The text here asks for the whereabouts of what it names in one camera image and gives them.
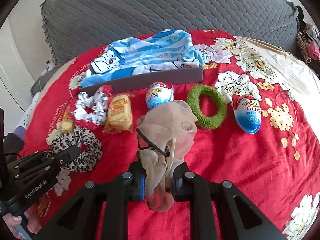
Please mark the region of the person's left hand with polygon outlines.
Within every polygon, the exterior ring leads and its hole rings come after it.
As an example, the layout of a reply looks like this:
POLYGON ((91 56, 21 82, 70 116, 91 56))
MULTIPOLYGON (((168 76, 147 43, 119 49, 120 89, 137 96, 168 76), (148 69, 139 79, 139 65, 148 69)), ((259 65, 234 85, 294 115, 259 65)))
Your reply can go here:
MULTIPOLYGON (((39 220, 36 205, 32 205, 24 214, 29 218, 27 224, 28 230, 31 233, 37 234, 41 230, 42 225, 39 220)), ((15 217, 7 213, 3 216, 3 219, 16 239, 24 239, 23 235, 16 230, 16 227, 22 222, 21 216, 15 217)))

